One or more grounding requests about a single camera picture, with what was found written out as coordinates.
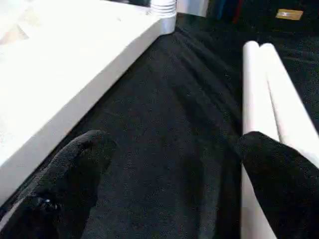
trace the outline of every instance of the white cylinder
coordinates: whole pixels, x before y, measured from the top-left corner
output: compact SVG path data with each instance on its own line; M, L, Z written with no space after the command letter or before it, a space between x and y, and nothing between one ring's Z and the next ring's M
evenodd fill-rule
M175 31L176 0L151 0L151 13L161 18L161 33Z
M261 51L280 141L295 148L319 168L318 133L274 46L264 44Z
M266 73L257 42L250 41L244 45L243 79L243 133L260 131L279 141ZM241 238L276 238L244 167L242 167Z

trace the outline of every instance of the white surface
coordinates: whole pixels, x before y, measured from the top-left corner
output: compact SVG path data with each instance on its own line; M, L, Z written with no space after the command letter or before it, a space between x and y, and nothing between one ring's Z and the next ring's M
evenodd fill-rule
M272 44L261 46L280 141L319 168L318 133Z
M260 131L279 141L263 56L258 43L247 42L244 45L243 52L243 133ZM241 213L241 238L276 238L257 201L253 186L244 167L242 167Z
M209 0L177 0L177 11L206 16Z
M0 204L161 33L144 7L98 0L32 7L41 21L32 36L0 46Z

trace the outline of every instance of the black fabric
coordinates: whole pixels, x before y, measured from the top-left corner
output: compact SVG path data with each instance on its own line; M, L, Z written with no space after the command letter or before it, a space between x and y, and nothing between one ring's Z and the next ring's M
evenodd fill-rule
M19 194L19 206L12 209L1 238L80 238L115 149L100 130L68 143Z
M238 150L276 237L319 238L319 170L296 150L259 132L242 136Z
M82 230L84 239L239 238L236 144L242 46L249 40L278 47L318 129L319 97L307 93L318 85L316 38L245 32L179 15L176 32L156 40L40 167L92 129L118 145L85 228L83 218L72 222L79 225L70 230L73 238Z

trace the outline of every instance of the white pipe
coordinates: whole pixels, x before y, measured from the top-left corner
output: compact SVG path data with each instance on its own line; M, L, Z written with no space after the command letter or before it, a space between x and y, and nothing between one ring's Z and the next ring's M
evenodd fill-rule
M264 44L261 51L280 140L319 168L318 133L274 46Z
M151 13L161 18L161 34L175 31L176 0L151 0Z
M264 65L257 42L243 49L243 133L260 131L279 141ZM241 238L275 239L254 193L251 181L242 167Z

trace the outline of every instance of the gold label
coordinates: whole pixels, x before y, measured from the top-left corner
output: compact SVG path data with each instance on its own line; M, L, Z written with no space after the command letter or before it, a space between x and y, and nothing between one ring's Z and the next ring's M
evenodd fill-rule
M303 13L303 11L279 9L276 18L298 21L300 20Z

